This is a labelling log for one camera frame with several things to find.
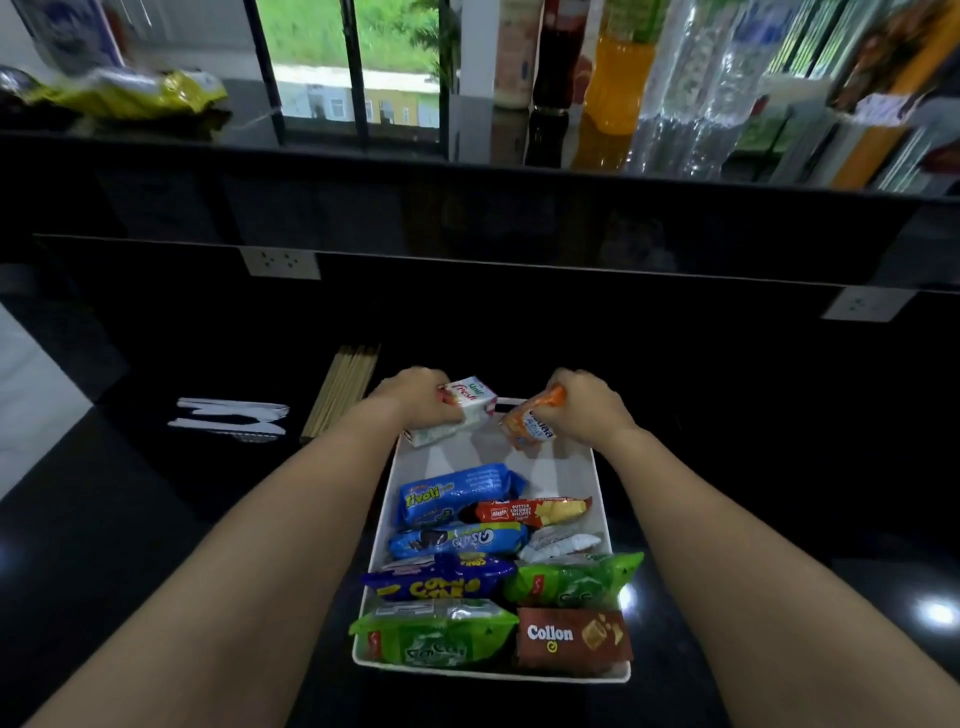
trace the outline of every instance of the dark soda bottle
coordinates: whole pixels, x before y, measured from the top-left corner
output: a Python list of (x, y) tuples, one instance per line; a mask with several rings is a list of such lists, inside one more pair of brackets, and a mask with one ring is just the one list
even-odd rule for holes
[(534, 110), (565, 113), (573, 103), (573, 79), (584, 45), (590, 0), (545, 0)]

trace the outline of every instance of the brown collon packet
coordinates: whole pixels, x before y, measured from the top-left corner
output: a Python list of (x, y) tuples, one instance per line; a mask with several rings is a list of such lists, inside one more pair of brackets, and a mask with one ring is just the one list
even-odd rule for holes
[(623, 615), (593, 609), (527, 609), (520, 617), (521, 667), (591, 674), (634, 659)]

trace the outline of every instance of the red biscuit packet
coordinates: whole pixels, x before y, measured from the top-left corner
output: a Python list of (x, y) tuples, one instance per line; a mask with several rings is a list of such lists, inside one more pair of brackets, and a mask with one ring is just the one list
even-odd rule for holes
[(475, 513), (481, 523), (518, 521), (540, 528), (563, 523), (587, 512), (593, 498), (542, 497), (518, 500), (485, 500), (477, 503)]

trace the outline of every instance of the green snack packet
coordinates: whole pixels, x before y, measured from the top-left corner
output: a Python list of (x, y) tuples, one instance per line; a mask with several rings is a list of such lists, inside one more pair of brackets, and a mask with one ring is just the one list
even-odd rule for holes
[(617, 595), (634, 578), (643, 551), (621, 554), (576, 553), (539, 564), (516, 565), (503, 594), (524, 606), (616, 608)]
[(367, 655), (394, 665), (459, 667), (493, 655), (516, 615), (489, 599), (427, 599), (377, 607), (350, 626), (367, 636)]

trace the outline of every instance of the orange snack packet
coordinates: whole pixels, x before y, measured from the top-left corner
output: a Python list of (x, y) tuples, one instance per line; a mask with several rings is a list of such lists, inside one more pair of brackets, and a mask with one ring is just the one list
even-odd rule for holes
[(505, 414), (500, 421), (500, 430), (516, 449), (529, 448), (552, 440), (556, 437), (556, 433), (534, 417), (534, 413), (530, 410), (545, 404), (559, 407), (565, 401), (566, 390), (560, 384), (555, 384), (547, 391), (540, 392), (536, 397), (519, 404)]

